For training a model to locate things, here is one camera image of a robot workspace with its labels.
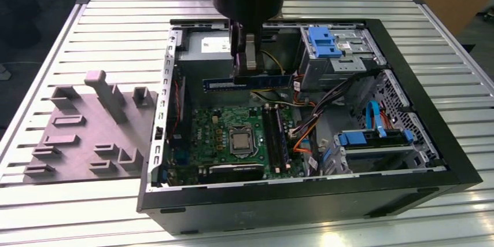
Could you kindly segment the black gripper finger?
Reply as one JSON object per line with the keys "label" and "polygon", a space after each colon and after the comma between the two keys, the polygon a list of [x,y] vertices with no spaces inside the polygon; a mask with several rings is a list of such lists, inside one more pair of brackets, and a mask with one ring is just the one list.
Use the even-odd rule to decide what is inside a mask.
{"label": "black gripper finger", "polygon": [[234,59],[232,79],[235,84],[248,84],[252,77],[264,73],[260,53],[262,26],[229,22],[231,56]]}

